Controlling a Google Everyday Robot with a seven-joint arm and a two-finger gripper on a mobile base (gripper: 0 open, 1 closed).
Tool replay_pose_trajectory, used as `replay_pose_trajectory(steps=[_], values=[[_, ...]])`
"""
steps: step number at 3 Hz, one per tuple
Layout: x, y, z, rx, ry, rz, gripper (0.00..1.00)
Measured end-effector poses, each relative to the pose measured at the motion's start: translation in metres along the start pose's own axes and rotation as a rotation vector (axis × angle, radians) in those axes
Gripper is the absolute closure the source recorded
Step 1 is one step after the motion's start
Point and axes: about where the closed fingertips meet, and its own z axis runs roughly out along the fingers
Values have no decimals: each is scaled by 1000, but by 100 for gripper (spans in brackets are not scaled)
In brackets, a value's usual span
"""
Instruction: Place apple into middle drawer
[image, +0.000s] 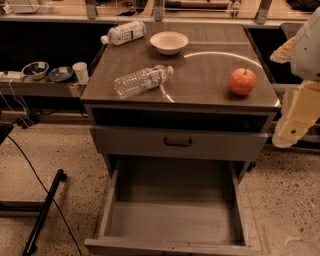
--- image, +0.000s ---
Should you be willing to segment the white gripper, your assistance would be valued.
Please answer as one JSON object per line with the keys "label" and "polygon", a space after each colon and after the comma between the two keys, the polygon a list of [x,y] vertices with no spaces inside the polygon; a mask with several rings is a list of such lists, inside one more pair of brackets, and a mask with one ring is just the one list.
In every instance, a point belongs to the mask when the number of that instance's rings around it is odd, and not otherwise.
{"label": "white gripper", "polygon": [[272,143],[278,148],[296,144],[320,118],[320,7],[298,30],[270,56],[276,63],[290,61],[294,75],[304,79],[283,95],[281,118],[276,124]]}

